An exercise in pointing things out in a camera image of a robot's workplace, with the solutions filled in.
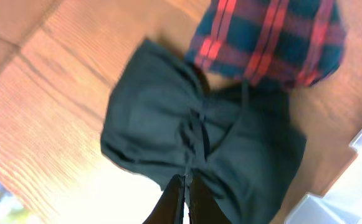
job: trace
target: plaid fabric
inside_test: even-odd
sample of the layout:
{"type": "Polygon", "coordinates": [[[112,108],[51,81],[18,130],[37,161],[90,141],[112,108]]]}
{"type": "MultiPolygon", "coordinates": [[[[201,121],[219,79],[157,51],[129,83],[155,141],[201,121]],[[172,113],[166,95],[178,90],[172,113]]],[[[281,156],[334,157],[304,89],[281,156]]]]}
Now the plaid fabric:
{"type": "Polygon", "coordinates": [[[253,86],[311,86],[338,69],[345,37],[335,0],[212,0],[186,61],[253,86]]]}

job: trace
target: black fabric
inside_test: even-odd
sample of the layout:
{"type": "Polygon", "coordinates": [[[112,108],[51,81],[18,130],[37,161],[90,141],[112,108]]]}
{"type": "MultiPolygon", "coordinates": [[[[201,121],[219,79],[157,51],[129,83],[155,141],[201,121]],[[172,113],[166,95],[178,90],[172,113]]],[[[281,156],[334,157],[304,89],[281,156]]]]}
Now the black fabric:
{"type": "Polygon", "coordinates": [[[186,189],[198,175],[231,223],[266,224],[305,138],[290,126],[286,93],[243,85],[205,95],[192,68],[146,40],[110,96],[101,147],[162,190],[175,174],[185,176],[186,189]]]}

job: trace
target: clothing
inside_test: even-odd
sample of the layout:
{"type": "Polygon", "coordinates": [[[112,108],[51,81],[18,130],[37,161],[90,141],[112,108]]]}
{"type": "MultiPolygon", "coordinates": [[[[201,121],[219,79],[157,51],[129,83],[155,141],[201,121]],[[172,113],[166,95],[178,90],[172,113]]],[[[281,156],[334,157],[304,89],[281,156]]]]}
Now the clothing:
{"type": "Polygon", "coordinates": [[[311,86],[338,69],[345,37],[335,0],[212,0],[186,61],[253,86],[311,86]]]}
{"type": "MultiPolygon", "coordinates": [[[[164,190],[199,177],[231,223],[267,224],[305,148],[290,126],[288,96],[248,83],[205,94],[184,61],[146,40],[110,96],[102,152],[164,190]]],[[[189,192],[185,192],[188,202],[189,192]]]]}

